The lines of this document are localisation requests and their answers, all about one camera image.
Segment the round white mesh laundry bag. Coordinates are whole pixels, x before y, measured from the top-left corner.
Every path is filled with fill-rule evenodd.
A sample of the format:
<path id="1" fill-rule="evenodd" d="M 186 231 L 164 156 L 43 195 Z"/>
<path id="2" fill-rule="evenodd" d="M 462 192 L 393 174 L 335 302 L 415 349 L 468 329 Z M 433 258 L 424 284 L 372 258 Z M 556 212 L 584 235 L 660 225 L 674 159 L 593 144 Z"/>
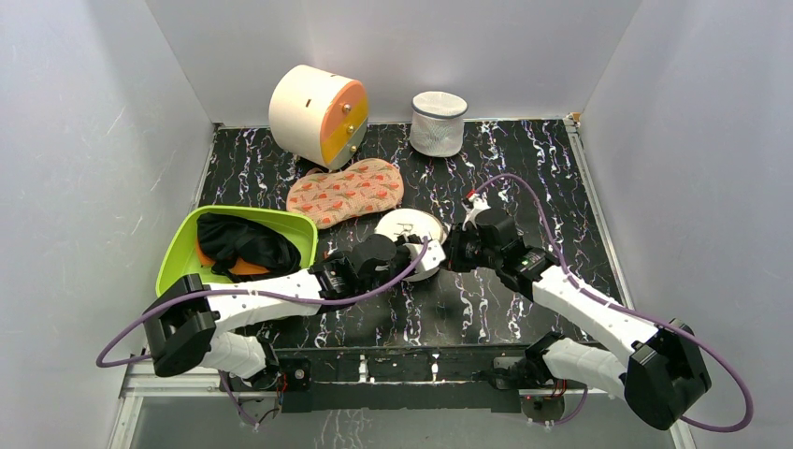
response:
<path id="1" fill-rule="evenodd" d="M 447 233 L 440 219 L 434 215 L 416 209 L 397 209 L 386 213 L 377 223 L 374 233 L 386 236 L 393 242 L 399 238 L 409 238 L 415 236 L 417 243 L 423 243 L 423 239 L 428 241 L 435 239 L 442 243 L 446 240 Z"/>

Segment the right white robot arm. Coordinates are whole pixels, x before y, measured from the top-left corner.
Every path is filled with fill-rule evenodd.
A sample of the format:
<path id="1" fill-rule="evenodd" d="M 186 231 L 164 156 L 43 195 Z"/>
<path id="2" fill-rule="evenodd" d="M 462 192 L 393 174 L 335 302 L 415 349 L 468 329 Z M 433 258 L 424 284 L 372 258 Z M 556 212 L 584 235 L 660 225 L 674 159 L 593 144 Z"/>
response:
<path id="1" fill-rule="evenodd" d="M 455 224 L 443 244 L 446 269 L 492 269 L 504 286 L 564 316 L 596 341 L 582 345 L 550 332 L 508 370 L 539 387 L 573 380 L 624 400 L 645 424 L 666 430 L 712 381 L 695 343 L 622 313 L 617 304 L 565 273 L 558 258 L 526 242 L 504 210 Z"/>

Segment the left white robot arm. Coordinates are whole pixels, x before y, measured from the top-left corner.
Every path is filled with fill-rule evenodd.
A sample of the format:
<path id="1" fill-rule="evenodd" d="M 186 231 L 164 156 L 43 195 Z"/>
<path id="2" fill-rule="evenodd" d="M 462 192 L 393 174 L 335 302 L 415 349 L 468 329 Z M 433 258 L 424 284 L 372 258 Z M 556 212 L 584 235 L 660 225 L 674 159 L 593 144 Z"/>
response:
<path id="1" fill-rule="evenodd" d="M 236 329 L 293 316 L 344 309 L 385 292 L 411 275 L 426 239 L 374 234 L 350 251 L 286 276 L 238 284 L 180 277 L 144 312 L 154 372 L 161 378 L 196 367 L 218 369 L 268 389 L 280 370 L 272 347 Z"/>

